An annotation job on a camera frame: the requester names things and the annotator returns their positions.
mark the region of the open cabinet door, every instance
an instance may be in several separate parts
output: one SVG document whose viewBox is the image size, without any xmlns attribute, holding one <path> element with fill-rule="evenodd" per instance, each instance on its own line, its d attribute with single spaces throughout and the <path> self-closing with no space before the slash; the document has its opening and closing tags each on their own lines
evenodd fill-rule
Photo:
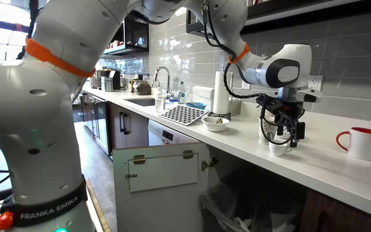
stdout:
<svg viewBox="0 0 371 232">
<path fill-rule="evenodd" d="M 200 232 L 204 143 L 113 150 L 118 232 Z"/>
</svg>

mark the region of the sink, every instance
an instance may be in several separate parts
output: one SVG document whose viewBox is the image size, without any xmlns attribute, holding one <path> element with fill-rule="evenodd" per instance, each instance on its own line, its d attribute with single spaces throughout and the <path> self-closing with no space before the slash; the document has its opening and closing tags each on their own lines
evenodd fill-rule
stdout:
<svg viewBox="0 0 371 232">
<path fill-rule="evenodd" d="M 125 99 L 126 101 L 140 105 L 142 107 L 155 106 L 156 100 L 154 98 L 143 98 L 143 99 Z"/>
</svg>

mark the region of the trash can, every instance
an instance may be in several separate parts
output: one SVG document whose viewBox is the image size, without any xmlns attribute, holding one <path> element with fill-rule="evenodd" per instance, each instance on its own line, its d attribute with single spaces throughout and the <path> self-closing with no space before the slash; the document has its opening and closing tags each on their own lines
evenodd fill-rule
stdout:
<svg viewBox="0 0 371 232">
<path fill-rule="evenodd" d="M 299 221 L 303 209 L 276 182 L 248 172 L 233 174 L 204 191 L 200 201 L 204 232 L 291 232 L 296 228 L 291 222 Z"/>
</svg>

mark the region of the paper towel roll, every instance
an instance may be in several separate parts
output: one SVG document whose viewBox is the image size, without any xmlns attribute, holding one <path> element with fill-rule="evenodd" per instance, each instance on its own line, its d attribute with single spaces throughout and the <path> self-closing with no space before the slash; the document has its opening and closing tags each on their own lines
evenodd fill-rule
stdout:
<svg viewBox="0 0 371 232">
<path fill-rule="evenodd" d="M 227 72 L 227 80 L 231 80 L 232 76 L 232 72 Z M 218 114 L 228 113 L 228 101 L 228 92 L 224 86 L 224 72 L 215 72 L 213 112 Z"/>
</svg>

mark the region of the orange knob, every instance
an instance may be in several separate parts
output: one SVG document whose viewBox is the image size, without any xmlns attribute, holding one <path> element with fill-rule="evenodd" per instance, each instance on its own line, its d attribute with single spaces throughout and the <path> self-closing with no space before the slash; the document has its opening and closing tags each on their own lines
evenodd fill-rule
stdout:
<svg viewBox="0 0 371 232">
<path fill-rule="evenodd" d="M 0 230 L 9 229 L 14 223 L 14 214 L 6 211 L 0 216 Z"/>
</svg>

